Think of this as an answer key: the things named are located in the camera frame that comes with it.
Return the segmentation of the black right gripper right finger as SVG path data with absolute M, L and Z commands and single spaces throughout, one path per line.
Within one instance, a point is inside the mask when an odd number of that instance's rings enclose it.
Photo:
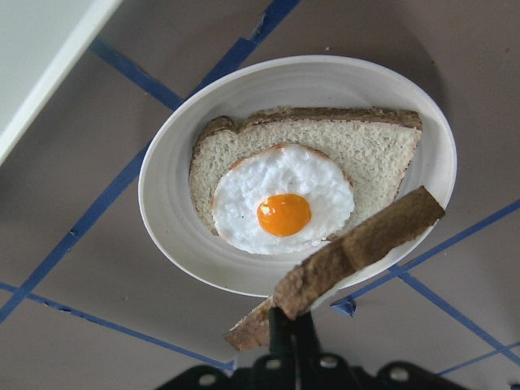
M 292 324 L 295 348 L 296 389 L 325 389 L 324 370 L 327 358 L 320 349 L 310 312 Z

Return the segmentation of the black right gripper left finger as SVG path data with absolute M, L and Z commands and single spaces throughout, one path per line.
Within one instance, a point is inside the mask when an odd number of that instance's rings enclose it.
M 269 311 L 270 354 L 266 360 L 269 389 L 297 389 L 295 325 L 279 308 Z

